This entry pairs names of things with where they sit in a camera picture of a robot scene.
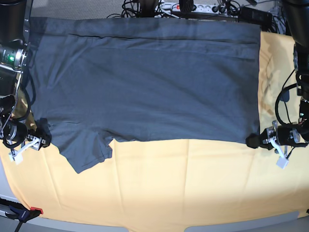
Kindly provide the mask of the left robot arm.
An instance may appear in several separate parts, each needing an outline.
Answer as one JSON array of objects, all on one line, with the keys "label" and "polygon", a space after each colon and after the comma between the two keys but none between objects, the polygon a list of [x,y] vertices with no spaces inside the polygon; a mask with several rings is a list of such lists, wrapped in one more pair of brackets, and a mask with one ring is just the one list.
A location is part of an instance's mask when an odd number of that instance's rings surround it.
[{"label": "left robot arm", "polygon": [[[276,121],[272,127],[246,138],[250,148],[271,150],[278,146],[306,147],[309,144],[309,2],[307,0],[283,0],[283,9],[294,44],[294,70],[296,83],[281,90],[275,101]],[[290,89],[296,88],[301,97],[299,122],[285,123],[279,115],[279,103]]]}]

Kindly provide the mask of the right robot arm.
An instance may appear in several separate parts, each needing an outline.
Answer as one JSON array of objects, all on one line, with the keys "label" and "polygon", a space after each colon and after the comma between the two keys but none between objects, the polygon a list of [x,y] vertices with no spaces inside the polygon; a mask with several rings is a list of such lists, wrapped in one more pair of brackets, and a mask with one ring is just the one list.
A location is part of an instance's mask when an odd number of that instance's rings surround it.
[{"label": "right robot arm", "polygon": [[0,138],[9,149],[29,145],[40,150],[51,142],[43,130],[28,129],[23,123],[30,113],[30,99],[25,90],[27,111],[22,117],[12,117],[18,103],[18,90],[23,88],[21,80],[29,50],[32,5],[31,0],[0,2]]}]

